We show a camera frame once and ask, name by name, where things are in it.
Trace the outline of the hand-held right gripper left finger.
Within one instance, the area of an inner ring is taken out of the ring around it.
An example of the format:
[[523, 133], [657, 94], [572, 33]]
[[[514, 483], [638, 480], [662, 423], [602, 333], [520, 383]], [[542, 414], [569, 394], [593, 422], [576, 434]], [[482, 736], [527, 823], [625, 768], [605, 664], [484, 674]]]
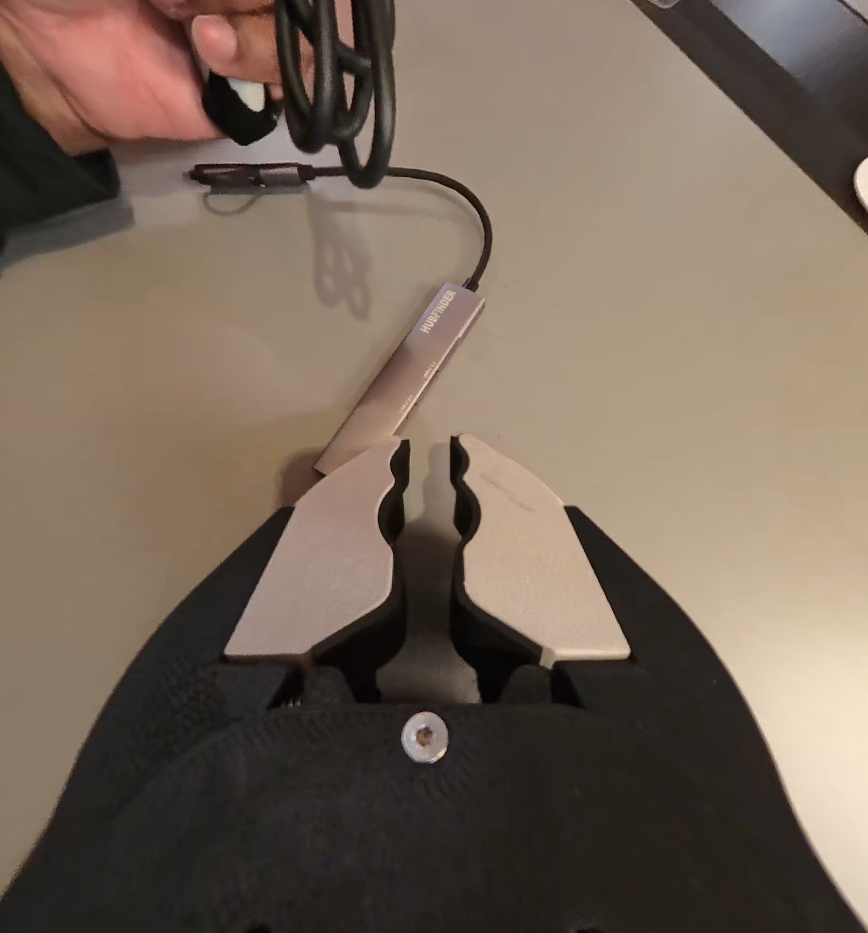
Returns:
[[224, 655], [379, 669], [406, 635], [395, 543], [410, 442], [393, 437], [327, 474], [292, 508]]

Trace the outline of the person's left hand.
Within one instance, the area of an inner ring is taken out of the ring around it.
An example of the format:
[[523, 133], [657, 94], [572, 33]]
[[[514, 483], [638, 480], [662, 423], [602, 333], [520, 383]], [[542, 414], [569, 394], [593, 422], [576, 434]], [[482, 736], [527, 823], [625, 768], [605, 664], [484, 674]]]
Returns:
[[200, 65], [281, 95], [274, 2], [0, 1], [0, 64], [72, 156], [221, 138]]

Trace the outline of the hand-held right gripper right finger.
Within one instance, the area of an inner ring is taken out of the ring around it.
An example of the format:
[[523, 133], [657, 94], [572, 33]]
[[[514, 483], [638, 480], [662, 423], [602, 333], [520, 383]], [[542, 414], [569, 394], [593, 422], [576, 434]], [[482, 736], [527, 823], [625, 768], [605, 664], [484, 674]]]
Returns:
[[550, 669], [622, 661], [631, 648], [564, 501], [509, 456], [470, 434], [451, 439], [454, 593], [471, 627], [463, 647]]

